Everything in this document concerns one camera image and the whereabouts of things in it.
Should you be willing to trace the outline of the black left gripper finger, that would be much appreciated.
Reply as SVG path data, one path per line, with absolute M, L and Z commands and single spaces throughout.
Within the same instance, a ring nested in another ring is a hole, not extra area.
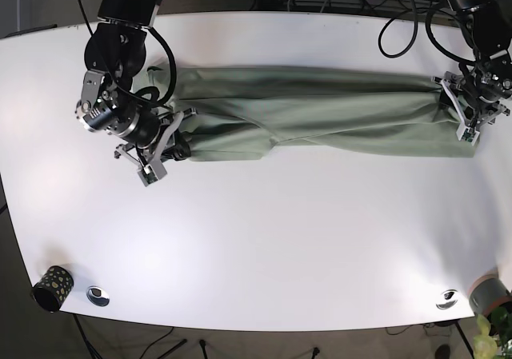
M 456 111 L 454 104 L 450 97 L 446 93 L 440 93 L 439 99 L 438 99 L 438 108 L 442 111 Z

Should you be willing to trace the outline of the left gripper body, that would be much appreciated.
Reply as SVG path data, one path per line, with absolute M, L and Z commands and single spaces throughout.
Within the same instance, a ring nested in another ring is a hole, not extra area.
M 462 75 L 448 71 L 442 77 L 433 76 L 431 81 L 450 97 L 460 124 L 480 131 L 485 125 L 492 126 L 499 116 L 510 116 L 510 109 L 502 103 L 510 96 L 497 82 L 478 84 L 472 73 Z

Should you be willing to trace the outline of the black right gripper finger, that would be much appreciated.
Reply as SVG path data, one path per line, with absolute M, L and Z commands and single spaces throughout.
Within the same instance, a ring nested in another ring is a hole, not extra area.
M 186 137 L 181 133 L 174 133 L 172 136 L 173 145 L 166 149 L 166 159 L 177 162 L 184 161 L 191 157 L 191 149 Z

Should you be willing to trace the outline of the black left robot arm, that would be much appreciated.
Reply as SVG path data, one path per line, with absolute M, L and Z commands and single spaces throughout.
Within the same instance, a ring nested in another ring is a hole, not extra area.
M 459 114 L 471 132 L 510 111 L 501 100 L 511 98 L 511 24 L 498 0 L 446 0 L 454 12 L 474 60 L 451 55 L 462 74 L 449 77 L 467 107 Z

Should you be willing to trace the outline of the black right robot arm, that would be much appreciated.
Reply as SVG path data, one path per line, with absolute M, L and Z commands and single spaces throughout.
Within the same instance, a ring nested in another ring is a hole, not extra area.
M 138 168 L 149 185 L 166 176 L 163 163 L 190 157 L 187 140 L 179 131 L 193 110 L 174 111 L 170 105 L 177 82 L 174 55 L 153 27 L 162 0 L 102 0 L 99 24 L 89 30 L 84 62 L 86 73 L 76 118 L 90 132 L 105 131 L 124 142 L 114 156 Z M 134 77 L 146 61 L 145 40 L 151 35 L 162 46 L 170 67 L 165 93 L 156 86 L 132 90 Z

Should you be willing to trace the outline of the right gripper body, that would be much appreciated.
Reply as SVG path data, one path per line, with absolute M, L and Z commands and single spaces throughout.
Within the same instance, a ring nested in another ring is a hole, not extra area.
M 160 119 L 159 132 L 148 147 L 137 147 L 133 142 L 121 144 L 115 148 L 114 158 L 119 159 L 124 157 L 129 162 L 135 164 L 138 169 L 151 162 L 161 162 L 163 164 L 168 161 L 166 159 L 166 149 L 174 143 L 172 140 L 173 134 L 182 134 L 179 129 L 182 122 L 185 119 L 193 118 L 196 115 L 196 109 L 186 109 L 185 111 L 179 111 L 175 114 L 164 114 Z

